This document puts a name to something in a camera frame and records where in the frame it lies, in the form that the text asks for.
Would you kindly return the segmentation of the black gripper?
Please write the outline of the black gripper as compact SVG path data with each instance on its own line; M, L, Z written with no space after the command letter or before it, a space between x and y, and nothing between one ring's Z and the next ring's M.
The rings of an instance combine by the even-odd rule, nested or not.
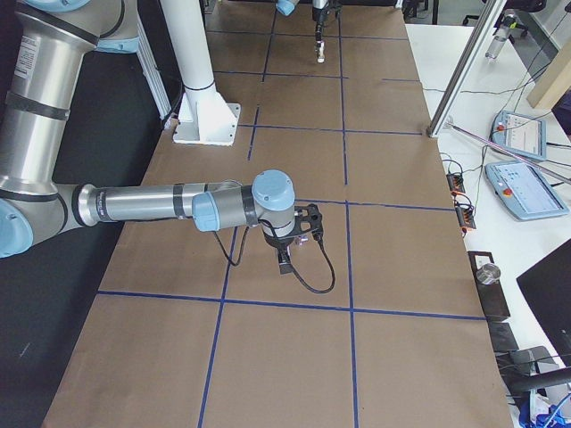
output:
M294 242L294 239L300 235L300 223L295 222L292 230L283 236L277 235L277 230L269 222L262 223L262 230L266 243L277 249L277 262L279 273L288 275L293 272L288 246Z
M338 0L312 0L312 19L316 22L315 26L315 41L320 43L323 41L323 24L327 20L327 16L334 12L338 15L342 4Z

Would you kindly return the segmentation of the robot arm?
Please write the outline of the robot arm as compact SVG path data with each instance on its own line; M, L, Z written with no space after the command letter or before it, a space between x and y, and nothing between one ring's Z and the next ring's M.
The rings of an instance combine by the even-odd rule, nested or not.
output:
M18 58L1 120L1 255L9 258L81 228L190 219L206 228L255 226L255 184L226 178L144 185L163 130L127 81L137 62L134 1L18 1ZM137 124L126 124L134 110Z
M284 16L289 16L299 1L294 0L277 0L276 9ZM317 45L324 42L323 33L330 17L337 19L341 13L343 6L339 1L334 0L312 0L311 1L311 17L315 23L315 41Z

